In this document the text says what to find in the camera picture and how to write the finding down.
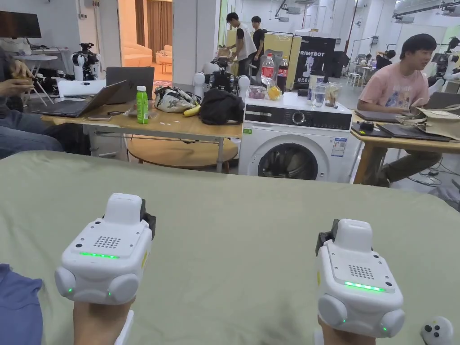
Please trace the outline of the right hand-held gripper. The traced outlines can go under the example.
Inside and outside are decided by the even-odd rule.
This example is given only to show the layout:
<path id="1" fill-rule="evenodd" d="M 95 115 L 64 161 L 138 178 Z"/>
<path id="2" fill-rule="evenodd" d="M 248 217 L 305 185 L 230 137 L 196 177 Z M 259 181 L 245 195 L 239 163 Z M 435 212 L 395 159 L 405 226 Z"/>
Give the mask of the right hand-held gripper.
<path id="1" fill-rule="evenodd" d="M 368 223 L 351 219 L 318 234 L 318 315 L 339 331 L 392 338 L 405 321 L 403 295 L 372 236 Z"/>

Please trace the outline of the person's left hand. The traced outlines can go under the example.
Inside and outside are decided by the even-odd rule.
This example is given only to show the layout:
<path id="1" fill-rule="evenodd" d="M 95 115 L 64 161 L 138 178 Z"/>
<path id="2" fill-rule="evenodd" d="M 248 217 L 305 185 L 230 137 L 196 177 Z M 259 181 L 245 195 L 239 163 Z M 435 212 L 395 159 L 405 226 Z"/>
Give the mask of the person's left hand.
<path id="1" fill-rule="evenodd" d="M 122 305 L 74 302 L 75 345 L 113 345 L 121 333 L 135 299 Z"/>

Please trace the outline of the person's right hand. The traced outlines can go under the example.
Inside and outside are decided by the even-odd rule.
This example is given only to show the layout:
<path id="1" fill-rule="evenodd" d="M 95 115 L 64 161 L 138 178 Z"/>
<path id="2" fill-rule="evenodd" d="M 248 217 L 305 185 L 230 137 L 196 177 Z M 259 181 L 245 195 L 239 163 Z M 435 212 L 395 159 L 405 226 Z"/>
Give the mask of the person's right hand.
<path id="1" fill-rule="evenodd" d="M 318 324 L 322 329 L 323 343 L 325 345 L 375 345 L 376 338 L 336 330 L 326 324 L 320 316 L 318 316 Z"/>

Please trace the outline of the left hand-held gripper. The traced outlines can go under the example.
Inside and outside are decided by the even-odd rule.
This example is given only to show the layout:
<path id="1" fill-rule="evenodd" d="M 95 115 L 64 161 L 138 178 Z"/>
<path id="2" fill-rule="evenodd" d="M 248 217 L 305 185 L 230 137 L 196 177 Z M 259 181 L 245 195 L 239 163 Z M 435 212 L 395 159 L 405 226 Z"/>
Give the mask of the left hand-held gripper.
<path id="1" fill-rule="evenodd" d="M 90 222 L 64 250 L 54 279 L 73 302 L 122 305 L 135 299 L 155 237 L 156 217 L 137 195 L 112 194 L 102 217 Z M 114 345 L 125 345 L 134 311 Z"/>

